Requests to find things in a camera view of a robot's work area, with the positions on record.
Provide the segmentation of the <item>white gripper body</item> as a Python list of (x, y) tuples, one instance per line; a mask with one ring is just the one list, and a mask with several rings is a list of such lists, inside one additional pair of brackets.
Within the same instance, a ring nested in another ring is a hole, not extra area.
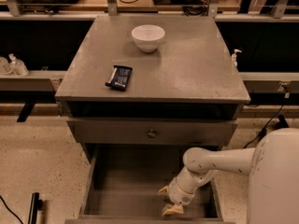
[(172, 203), (187, 206), (195, 197), (196, 191), (202, 186), (203, 178), (196, 176), (175, 176), (168, 186), (168, 196)]

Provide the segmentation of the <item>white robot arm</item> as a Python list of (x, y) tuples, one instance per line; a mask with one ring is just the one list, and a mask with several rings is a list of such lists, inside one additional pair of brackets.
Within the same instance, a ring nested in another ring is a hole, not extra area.
[(195, 192), (218, 171), (249, 177), (247, 224), (299, 224), (298, 129), (275, 130), (252, 148), (188, 149), (182, 170), (160, 189), (170, 200), (162, 215), (182, 215)]

